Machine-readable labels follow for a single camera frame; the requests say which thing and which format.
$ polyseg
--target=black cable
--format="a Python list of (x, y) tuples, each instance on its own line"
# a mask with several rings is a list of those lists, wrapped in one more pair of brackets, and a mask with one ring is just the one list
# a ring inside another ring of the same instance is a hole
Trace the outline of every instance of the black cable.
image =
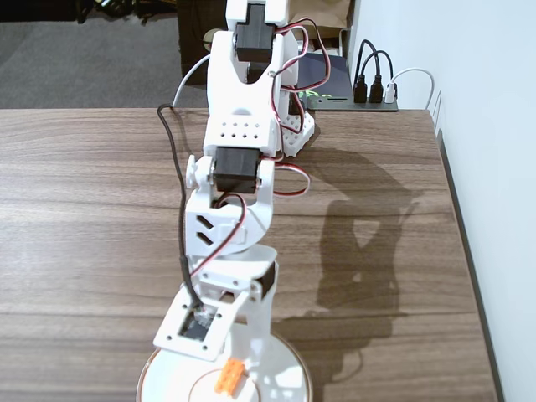
[(361, 74), (365, 74), (365, 67), (367, 66), (368, 61), (372, 59), (373, 56), (377, 56), (378, 54), (383, 54), (387, 58), (387, 61), (389, 62), (389, 72), (391, 74), (391, 79), (393, 79), (393, 75), (394, 75), (393, 74), (393, 62), (391, 61), (391, 58), (389, 57), (389, 55), (387, 54), (385, 50), (377, 50), (369, 54), (367, 59), (365, 59), (363, 63), (363, 67), (361, 68)]
[(166, 119), (164, 118), (162, 114), (162, 109), (166, 109), (166, 108), (172, 109), (173, 106), (170, 103), (165, 103), (163, 105), (160, 105), (157, 109), (157, 114), (158, 114), (158, 117), (160, 118), (160, 121), (164, 125), (164, 128), (166, 129), (167, 137), (169, 138), (169, 145), (171, 146), (171, 152), (173, 155), (173, 164), (175, 165), (175, 171), (177, 172), (178, 181), (180, 182), (180, 185), (181, 185), (181, 203), (178, 208), (178, 252), (180, 254), (179, 260), (181, 264), (181, 272), (183, 273), (184, 283), (186, 284), (186, 287), (190, 293), (190, 297), (192, 297), (193, 306), (201, 307), (203, 305), (203, 302), (199, 298), (195, 289), (193, 289), (192, 277), (190, 275), (190, 269), (188, 267), (188, 258), (186, 257), (186, 241), (184, 239), (184, 228), (185, 228), (184, 214), (186, 210), (186, 185), (184, 184), (184, 178), (183, 178), (183, 173), (181, 172), (181, 166), (178, 163), (177, 148), (175, 147), (173, 134), (171, 133), (171, 129), (169, 128), (168, 122), (166, 121)]
[[(358, 82), (359, 67), (361, 66), (361, 58), (363, 57), (363, 48), (365, 47), (365, 44), (367, 44), (371, 48), (371, 50), (376, 53), (376, 48), (374, 47), (374, 45), (368, 39), (363, 39), (361, 41), (361, 46), (359, 46), (358, 65), (357, 65), (357, 67), (355, 69), (355, 76), (353, 77), (353, 88), (354, 89), (355, 89), (355, 85)], [(376, 62), (376, 75), (380, 75), (378, 54), (374, 55), (374, 61)]]

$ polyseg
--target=white robotic arm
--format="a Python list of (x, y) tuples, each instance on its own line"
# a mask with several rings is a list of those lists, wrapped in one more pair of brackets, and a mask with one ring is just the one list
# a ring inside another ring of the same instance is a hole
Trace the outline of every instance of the white robotic arm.
[[(195, 187), (184, 231), (196, 295), (182, 286), (174, 298), (154, 338), (161, 350), (138, 386), (140, 401), (171, 400), (161, 398), (162, 387), (173, 400), (215, 400), (222, 374), (207, 373), (221, 372), (230, 358), (244, 367), (241, 391), (227, 389), (233, 400), (312, 400), (302, 361), (271, 335), (279, 267), (276, 251), (257, 244), (271, 224), (277, 163), (283, 153), (295, 156), (314, 130), (301, 105), (289, 112), (299, 48), (292, 31), (281, 30), (287, 10), (287, 0), (228, 0), (229, 31), (214, 36), (204, 155), (191, 156), (186, 173)], [(170, 385), (178, 372), (181, 385)]]

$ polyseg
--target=carpeted floor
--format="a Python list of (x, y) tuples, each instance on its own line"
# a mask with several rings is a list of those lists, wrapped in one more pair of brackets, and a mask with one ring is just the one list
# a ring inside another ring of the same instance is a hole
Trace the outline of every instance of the carpeted floor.
[[(177, 18), (0, 23), (0, 108), (156, 107), (181, 79)], [(186, 87), (184, 107), (206, 107)]]

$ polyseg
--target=white wall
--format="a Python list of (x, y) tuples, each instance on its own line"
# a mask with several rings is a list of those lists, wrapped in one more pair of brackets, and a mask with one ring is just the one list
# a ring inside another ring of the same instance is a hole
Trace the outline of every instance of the white wall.
[[(438, 129), (505, 398), (536, 401), (536, 2), (358, 3), (355, 43), (366, 38), (387, 50), (395, 72), (427, 68), (442, 90)], [(354, 52), (353, 69), (356, 58)], [(386, 64), (382, 72), (388, 75)], [(397, 82), (400, 107), (424, 107), (426, 75), (408, 73)]]

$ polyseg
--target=wooden table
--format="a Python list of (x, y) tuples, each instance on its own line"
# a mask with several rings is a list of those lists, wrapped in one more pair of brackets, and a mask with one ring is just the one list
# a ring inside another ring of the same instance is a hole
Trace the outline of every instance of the wooden table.
[[(167, 117), (199, 155), (206, 111)], [(312, 191), (264, 241), (315, 402), (496, 400), (429, 113), (316, 119)], [(181, 282), (178, 201), (154, 110), (0, 111), (1, 401), (134, 400)]]

